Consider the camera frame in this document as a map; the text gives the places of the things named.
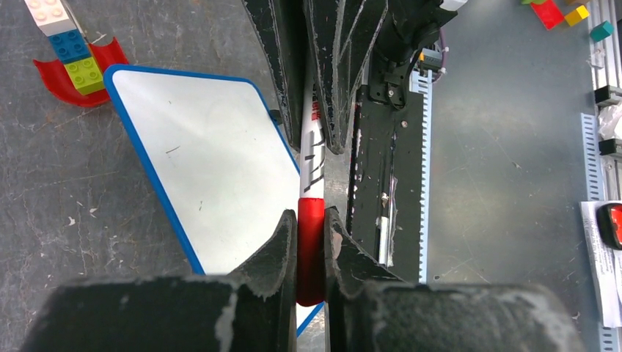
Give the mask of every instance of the teal block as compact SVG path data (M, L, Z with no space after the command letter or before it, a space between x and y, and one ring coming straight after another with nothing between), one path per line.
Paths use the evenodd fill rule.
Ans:
M613 25L609 23L609 21L605 21L592 29L590 37L592 37L595 42L600 42L601 40L609 37L612 33Z

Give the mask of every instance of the red and black object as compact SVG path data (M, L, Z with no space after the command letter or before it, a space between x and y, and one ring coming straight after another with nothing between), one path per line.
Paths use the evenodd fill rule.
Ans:
M603 205L596 211L596 222L605 244L622 250L622 203Z
M89 43L89 49L102 73L110 65L129 64L121 45L117 42L117 38L112 38L112 42L105 46ZM39 70L45 88L59 100L83 108L93 108L110 101L108 92L105 89L88 95L82 95L78 92L73 83L71 83L71 78L69 78L65 66L58 59L50 62L32 61Z

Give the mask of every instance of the green lego block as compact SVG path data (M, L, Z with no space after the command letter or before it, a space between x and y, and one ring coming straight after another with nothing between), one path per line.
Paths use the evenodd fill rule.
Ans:
M600 42L601 40L609 37L612 33L613 25L609 23L609 21L605 21L592 29L590 37L592 37L592 40L595 42Z
M93 57L66 64L65 70L73 86L82 95L104 89L103 76Z

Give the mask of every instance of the red curved plastic object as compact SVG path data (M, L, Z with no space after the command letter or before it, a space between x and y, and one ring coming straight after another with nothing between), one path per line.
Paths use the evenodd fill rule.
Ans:
M89 47L102 73L110 65L129 64L128 58L125 57L123 49L121 49L121 45L117 42L117 38L112 38L112 43L105 46L89 44ZM71 83L71 79L67 71L65 71L65 66L59 60L50 62L32 61L34 66L37 66L45 87L59 100L83 108L92 108L110 101L108 92L105 89L89 95L80 94L73 87L73 83Z
M296 301L303 307L324 300L324 199L298 200Z

